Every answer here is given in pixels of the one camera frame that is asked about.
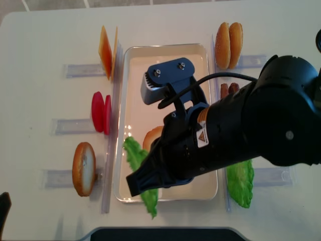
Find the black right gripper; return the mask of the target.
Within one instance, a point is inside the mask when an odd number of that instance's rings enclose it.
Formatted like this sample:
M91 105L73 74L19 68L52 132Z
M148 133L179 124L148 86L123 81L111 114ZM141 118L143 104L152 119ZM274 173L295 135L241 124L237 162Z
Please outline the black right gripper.
M162 135L153 142L141 166L126 177L131 196L156 188L186 185L216 170L211 164L206 121L198 120L209 105L183 105L166 115Z

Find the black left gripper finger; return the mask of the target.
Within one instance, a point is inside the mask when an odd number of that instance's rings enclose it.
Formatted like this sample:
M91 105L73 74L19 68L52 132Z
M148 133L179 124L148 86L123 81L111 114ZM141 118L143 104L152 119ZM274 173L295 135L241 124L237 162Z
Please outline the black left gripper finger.
M9 210L11 208L11 205L12 205L12 202L11 202L10 194L8 192L2 193L0 196L0 239L1 240L2 240L4 225L5 225Z

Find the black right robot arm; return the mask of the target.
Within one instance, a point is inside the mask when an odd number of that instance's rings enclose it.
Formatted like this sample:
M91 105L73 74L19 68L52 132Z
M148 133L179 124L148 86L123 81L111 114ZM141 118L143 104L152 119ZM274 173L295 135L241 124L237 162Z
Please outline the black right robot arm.
M196 80L194 72L179 58L144 74L144 103L176 109L127 176L132 196L259 156L276 166L320 163L320 73L306 60L273 56L258 78L219 72Z

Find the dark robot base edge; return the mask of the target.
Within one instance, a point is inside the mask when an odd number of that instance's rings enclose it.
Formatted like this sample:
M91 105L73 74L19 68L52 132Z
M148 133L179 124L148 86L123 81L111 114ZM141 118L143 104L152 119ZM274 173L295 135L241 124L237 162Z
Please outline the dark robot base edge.
M100 228L81 240L247 240L227 228Z

